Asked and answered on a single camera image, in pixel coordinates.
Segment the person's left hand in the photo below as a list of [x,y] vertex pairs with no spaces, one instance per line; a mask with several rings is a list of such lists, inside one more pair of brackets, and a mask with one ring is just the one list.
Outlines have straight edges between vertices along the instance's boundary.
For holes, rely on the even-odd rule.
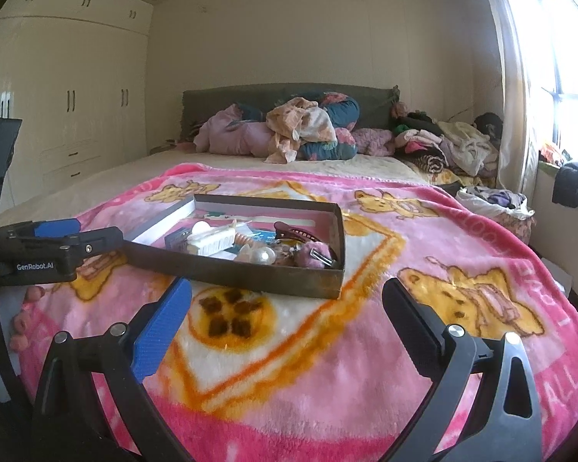
[[29,287],[26,291],[22,308],[12,319],[13,333],[9,340],[9,347],[15,353],[21,353],[29,347],[27,331],[32,321],[30,308],[34,303],[38,303],[44,297],[44,294],[44,287]]

